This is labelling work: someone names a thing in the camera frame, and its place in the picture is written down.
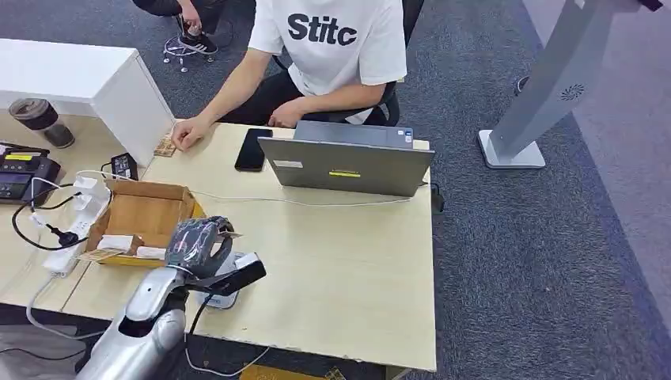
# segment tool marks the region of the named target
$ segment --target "man's hand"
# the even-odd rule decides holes
[[[198,11],[195,10],[193,5],[182,7],[182,18],[190,27],[195,27],[198,30],[203,28],[200,22],[200,15],[198,15]]]
[[[268,120],[269,127],[296,128],[298,121],[307,113],[303,107],[304,97],[280,105]]]
[[[205,135],[210,125],[212,124],[199,116],[180,121],[172,130],[172,143],[184,152]]]

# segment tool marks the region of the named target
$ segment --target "wooden desk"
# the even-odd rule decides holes
[[[34,135],[26,127],[12,119],[6,111],[0,110],[0,139],[26,146],[37,146],[51,150],[49,158],[57,161],[66,171],[61,183],[71,183],[74,174],[79,170],[98,170],[109,159],[125,152],[121,144],[99,119],[80,116],[64,116],[64,121],[77,139],[73,146],[66,149],[55,149],[42,138]],[[71,195],[68,190],[57,191],[47,204],[56,204]],[[16,205],[0,204],[0,302],[25,306],[38,288],[48,278],[49,273],[42,267],[47,254],[23,241],[12,229],[10,219],[17,209]],[[72,215],[67,207],[57,211],[44,211],[41,214],[56,226],[69,226]],[[37,240],[36,228],[27,218],[28,212],[22,213],[18,219],[21,230],[31,239]],[[41,243],[56,245],[53,235],[43,232]],[[61,310],[72,294],[79,279],[86,269],[86,264],[78,264],[74,271],[65,279],[52,281],[50,287],[40,296],[36,307],[45,310]]]
[[[224,197],[303,203],[366,203],[386,196],[282,188],[272,169],[233,168],[246,127],[221,125],[186,154],[155,158],[143,180],[182,184]],[[293,130],[275,129],[290,138]],[[415,141],[428,149],[427,142]],[[220,200],[196,193],[209,215],[244,234],[233,245],[258,252],[267,276],[245,288],[231,310],[206,309],[196,333],[287,350],[435,371],[434,272],[430,189],[404,203],[304,207]],[[64,311],[111,319],[147,270],[91,264]],[[189,324],[197,310],[187,306]],[[401,372],[389,370],[389,378]]]

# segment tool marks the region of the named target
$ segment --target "robotic arm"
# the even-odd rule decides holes
[[[256,254],[236,260],[236,270],[215,275],[233,247],[228,219],[180,223],[165,251],[166,266],[149,272],[128,304],[93,346],[77,380],[142,380],[183,339],[188,291],[231,295],[266,275]],[[221,248],[211,254],[214,243]]]

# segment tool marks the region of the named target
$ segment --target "desk phone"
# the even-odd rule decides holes
[[[31,192],[33,177],[56,182],[61,166],[47,158],[48,150],[11,150],[0,156],[0,203],[21,204],[28,202],[31,194],[52,188],[42,181],[35,181],[35,191]],[[35,205],[41,206],[49,197],[44,194],[35,199]]]

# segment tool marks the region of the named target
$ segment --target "laptop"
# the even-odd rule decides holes
[[[415,195],[434,156],[348,142],[259,137],[259,144],[284,186],[404,197]]]
[[[412,149],[412,128],[375,127],[322,123],[301,120],[296,125],[294,140],[329,141],[389,148]]]

